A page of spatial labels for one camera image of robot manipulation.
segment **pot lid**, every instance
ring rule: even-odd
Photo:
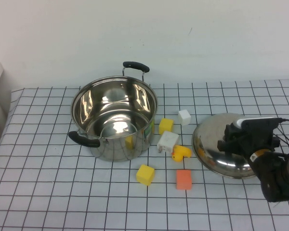
[[[243,116],[233,113],[210,116],[195,129],[192,138],[194,152],[204,166],[236,179],[252,177],[255,173],[242,156],[220,152],[217,141],[223,139],[226,125],[241,117]]]

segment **orange sponge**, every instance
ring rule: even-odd
[[[191,170],[177,170],[177,189],[179,190],[192,189]]]

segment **pot handle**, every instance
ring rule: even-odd
[[[80,136],[76,131],[70,131],[68,133],[68,136],[75,143],[80,144],[80,145],[85,146],[85,147],[98,148],[101,145],[101,143],[98,139],[90,140],[88,138]]]
[[[144,75],[145,73],[150,71],[150,68],[144,64],[138,63],[138,62],[123,62],[123,70],[122,70],[122,74],[124,76],[124,69],[125,68],[133,68],[136,70],[140,70],[143,72],[143,82],[144,82]]]

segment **white cube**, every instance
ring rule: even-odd
[[[164,131],[158,142],[158,152],[165,151],[169,154],[173,152],[173,147],[179,142],[179,135],[170,131]]]
[[[188,111],[185,110],[181,110],[179,111],[179,122],[181,125],[188,125],[191,122],[191,115],[188,113]]]

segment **yellow cube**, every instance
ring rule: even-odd
[[[125,147],[129,150],[134,148],[133,136],[128,136],[125,138]]]
[[[159,127],[158,127],[158,132],[160,135],[164,133],[164,131],[172,131],[173,127],[173,119],[166,119],[162,118],[160,121]]]
[[[154,178],[154,168],[147,165],[141,165],[137,174],[136,179],[139,183],[149,186]]]

